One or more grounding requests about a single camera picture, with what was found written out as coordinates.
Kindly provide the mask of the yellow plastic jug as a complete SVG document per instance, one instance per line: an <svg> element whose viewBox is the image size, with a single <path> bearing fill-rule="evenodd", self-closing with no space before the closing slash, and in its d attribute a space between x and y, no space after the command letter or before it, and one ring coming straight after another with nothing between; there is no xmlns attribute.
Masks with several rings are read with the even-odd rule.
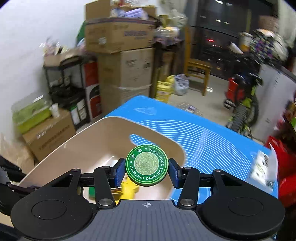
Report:
<svg viewBox="0 0 296 241"><path fill-rule="evenodd" d="M169 102L169 98L174 90L175 76L171 75L165 81L158 81L155 99L164 103Z"/></svg>

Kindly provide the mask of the white chest freezer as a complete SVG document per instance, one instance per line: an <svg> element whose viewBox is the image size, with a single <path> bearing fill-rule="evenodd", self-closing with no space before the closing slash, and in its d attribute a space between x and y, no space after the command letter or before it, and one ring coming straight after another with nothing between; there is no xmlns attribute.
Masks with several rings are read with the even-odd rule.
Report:
<svg viewBox="0 0 296 241"><path fill-rule="evenodd" d="M265 142L275 131L287 103L295 93L295 75L283 66L263 64L259 76L263 85L256 90L259 114L251 132L253 138Z"/></svg>

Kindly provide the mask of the blue silicone table mat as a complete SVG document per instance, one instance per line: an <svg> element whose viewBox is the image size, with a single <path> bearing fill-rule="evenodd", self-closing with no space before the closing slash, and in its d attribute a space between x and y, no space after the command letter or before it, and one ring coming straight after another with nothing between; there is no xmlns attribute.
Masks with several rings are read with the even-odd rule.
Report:
<svg viewBox="0 0 296 241"><path fill-rule="evenodd" d="M142 95L109 116L132 120L174 140L185 152L184 165L202 173L221 169L245 180L258 151L270 154L270 149L222 125Z"/></svg>

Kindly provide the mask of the beige plastic storage bin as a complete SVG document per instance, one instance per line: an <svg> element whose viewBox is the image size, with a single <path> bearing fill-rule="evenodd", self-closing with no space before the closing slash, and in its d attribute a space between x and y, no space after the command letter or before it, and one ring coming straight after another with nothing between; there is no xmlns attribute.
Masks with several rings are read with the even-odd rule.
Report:
<svg viewBox="0 0 296 241"><path fill-rule="evenodd" d="M71 169L91 173L101 166L114 166L137 144L135 134L159 146L168 156L184 166L186 154L174 140L131 120L111 116L88 126L60 145L41 161L23 180L21 187L41 187Z"/></svg>

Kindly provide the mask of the green round ointment tin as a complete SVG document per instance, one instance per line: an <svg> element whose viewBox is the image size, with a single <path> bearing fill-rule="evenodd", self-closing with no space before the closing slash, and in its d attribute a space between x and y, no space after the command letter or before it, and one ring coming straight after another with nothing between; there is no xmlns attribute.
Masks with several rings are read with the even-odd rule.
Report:
<svg viewBox="0 0 296 241"><path fill-rule="evenodd" d="M155 145L139 145L133 148L125 160L125 170L132 182L140 186L160 183L169 169L166 153Z"/></svg>

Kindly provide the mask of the white paper cup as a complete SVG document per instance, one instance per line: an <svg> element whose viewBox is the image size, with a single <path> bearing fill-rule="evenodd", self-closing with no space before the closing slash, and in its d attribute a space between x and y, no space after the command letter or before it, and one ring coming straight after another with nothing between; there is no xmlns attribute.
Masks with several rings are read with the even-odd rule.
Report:
<svg viewBox="0 0 296 241"><path fill-rule="evenodd" d="M57 103L52 104L49 109L51 111L53 118L58 118L60 116L59 107Z"/></svg>

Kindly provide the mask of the wooden chair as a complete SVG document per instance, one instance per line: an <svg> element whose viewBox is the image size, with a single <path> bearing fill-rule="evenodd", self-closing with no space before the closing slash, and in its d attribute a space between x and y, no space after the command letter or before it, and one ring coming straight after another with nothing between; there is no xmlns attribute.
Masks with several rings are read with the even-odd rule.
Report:
<svg viewBox="0 0 296 241"><path fill-rule="evenodd" d="M196 77L203 80L202 95L206 95L208 81L212 66L207 61L191 58L191 36L189 25L185 26L185 59L184 59L184 75ZM203 70L204 76L193 73L195 70Z"/></svg>

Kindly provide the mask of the floor cardboard box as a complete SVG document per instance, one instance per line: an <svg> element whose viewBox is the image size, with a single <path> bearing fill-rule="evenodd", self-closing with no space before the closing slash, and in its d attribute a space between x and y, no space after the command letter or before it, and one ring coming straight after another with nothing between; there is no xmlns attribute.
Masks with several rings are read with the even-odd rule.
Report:
<svg viewBox="0 0 296 241"><path fill-rule="evenodd" d="M40 162L76 134L71 113L59 109L59 117L50 117L23 135L23 139Z"/></svg>

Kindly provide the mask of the green black bicycle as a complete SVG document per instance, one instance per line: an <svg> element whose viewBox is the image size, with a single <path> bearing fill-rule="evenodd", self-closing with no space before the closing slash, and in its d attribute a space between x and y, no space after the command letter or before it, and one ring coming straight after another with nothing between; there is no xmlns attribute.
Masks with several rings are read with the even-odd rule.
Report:
<svg viewBox="0 0 296 241"><path fill-rule="evenodd" d="M235 54L231 77L234 77L240 89L244 90L244 99L236 107L230 108L233 111L226 128L252 139L251 127L255 125L259 114L256 89L263 85L263 80L258 75L260 61L252 53L241 50L230 51Z"/></svg>

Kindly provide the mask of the yellow toy tool red knob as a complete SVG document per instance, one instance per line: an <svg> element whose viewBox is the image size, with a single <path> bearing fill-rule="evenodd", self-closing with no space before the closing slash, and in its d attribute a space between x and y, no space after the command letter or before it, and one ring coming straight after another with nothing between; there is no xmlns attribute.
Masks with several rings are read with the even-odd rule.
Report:
<svg viewBox="0 0 296 241"><path fill-rule="evenodd" d="M119 199L133 200L138 190L139 186L132 182L130 178L126 177L125 180L122 181L120 188L116 190L114 194L119 195Z"/></svg>

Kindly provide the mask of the black metal shelf cart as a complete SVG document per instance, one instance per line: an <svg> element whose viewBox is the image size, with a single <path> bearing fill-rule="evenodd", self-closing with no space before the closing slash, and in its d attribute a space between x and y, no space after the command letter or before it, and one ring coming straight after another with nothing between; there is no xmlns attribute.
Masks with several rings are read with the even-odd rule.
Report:
<svg viewBox="0 0 296 241"><path fill-rule="evenodd" d="M81 86L78 87L72 81L72 75L66 76L65 70L78 67ZM86 91L83 81L83 57L73 56L61 61L56 66L44 65L43 69L49 89L49 95L53 103L58 104L60 108L70 111L74 128L80 127L90 122L90 115L86 105ZM61 83L54 84L50 81L49 71L57 71L61 76Z"/></svg>

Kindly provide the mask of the white tissue box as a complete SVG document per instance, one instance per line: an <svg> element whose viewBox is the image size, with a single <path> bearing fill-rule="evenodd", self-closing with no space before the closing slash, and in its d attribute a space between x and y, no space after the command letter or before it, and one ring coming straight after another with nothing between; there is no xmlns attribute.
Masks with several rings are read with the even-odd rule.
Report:
<svg viewBox="0 0 296 241"><path fill-rule="evenodd" d="M258 151L251 165L246 182L269 194L276 190L278 181L278 158L275 149L270 146L269 155Z"/></svg>

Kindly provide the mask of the plastic bag on floor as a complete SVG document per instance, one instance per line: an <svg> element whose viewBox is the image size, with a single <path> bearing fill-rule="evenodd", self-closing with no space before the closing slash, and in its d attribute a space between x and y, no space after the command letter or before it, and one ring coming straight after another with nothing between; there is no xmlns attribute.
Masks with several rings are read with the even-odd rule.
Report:
<svg viewBox="0 0 296 241"><path fill-rule="evenodd" d="M185 95L189 90L189 79L184 74L178 74L174 76L174 94L175 95Z"/></svg>

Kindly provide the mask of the green bottle gold cap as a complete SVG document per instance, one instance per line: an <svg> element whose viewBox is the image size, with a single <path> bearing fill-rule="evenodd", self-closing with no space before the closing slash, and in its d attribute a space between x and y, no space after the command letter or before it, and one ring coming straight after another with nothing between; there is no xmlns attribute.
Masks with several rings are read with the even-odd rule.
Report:
<svg viewBox="0 0 296 241"><path fill-rule="evenodd" d="M95 188L94 187L89 187L88 195L89 195L90 199L95 199Z"/></svg>

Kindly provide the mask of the green lidded food container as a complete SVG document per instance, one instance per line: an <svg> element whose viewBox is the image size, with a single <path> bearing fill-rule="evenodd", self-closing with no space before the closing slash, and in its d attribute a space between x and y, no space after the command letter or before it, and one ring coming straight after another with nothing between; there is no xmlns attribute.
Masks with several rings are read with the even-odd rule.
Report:
<svg viewBox="0 0 296 241"><path fill-rule="evenodd" d="M52 102L43 96L35 98L33 101L24 99L15 103L11 107L12 120L21 134L27 133L47 118L52 116L50 107Z"/></svg>

